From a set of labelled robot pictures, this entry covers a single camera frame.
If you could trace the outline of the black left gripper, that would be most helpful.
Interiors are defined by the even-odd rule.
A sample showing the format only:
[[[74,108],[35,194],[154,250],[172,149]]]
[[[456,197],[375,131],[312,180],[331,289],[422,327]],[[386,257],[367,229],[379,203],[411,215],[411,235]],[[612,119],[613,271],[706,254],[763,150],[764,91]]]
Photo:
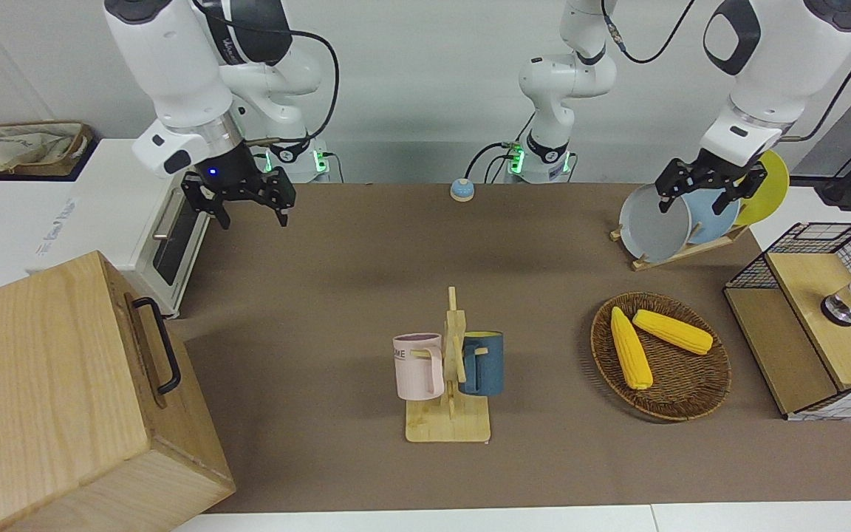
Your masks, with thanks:
[[[666,214],[675,199],[694,189],[722,189],[714,201],[714,214],[720,215],[730,203],[750,199],[768,172],[763,164],[736,165],[708,149],[700,149],[692,164],[672,159],[655,180],[659,212]]]

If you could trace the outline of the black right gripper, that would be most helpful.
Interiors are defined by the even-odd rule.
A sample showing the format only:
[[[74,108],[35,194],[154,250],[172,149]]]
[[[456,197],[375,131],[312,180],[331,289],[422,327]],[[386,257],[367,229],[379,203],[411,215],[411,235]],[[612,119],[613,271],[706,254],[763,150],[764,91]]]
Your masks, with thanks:
[[[213,196],[207,197],[203,188]],[[182,191],[197,213],[212,216],[223,230],[229,229],[231,223],[223,194],[230,200],[257,199],[260,205],[273,209],[281,227],[287,227],[288,215],[296,203],[296,189],[287,172],[273,168],[261,173],[245,144],[192,165],[191,173],[183,176]]]

